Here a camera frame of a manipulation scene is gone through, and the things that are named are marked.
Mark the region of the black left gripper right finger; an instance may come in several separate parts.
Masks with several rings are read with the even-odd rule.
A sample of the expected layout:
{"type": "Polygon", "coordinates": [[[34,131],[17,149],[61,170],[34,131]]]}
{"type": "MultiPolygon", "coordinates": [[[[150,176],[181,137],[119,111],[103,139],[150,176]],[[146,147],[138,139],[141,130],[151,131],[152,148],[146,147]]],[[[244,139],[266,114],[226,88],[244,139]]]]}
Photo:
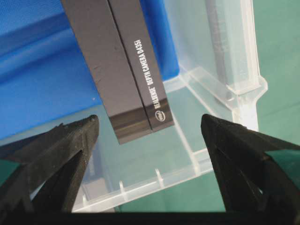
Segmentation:
{"type": "Polygon", "coordinates": [[[225,211],[203,213],[205,225],[297,225],[300,147],[209,114],[201,132],[225,211]]]}

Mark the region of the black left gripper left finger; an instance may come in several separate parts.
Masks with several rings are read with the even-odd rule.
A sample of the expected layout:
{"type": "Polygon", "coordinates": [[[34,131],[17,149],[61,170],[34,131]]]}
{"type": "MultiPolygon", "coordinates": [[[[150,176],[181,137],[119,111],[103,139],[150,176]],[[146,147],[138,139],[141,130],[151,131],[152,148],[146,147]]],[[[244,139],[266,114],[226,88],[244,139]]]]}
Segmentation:
{"type": "Polygon", "coordinates": [[[91,115],[2,145],[1,224],[70,213],[98,135],[98,116],[91,115]]]}

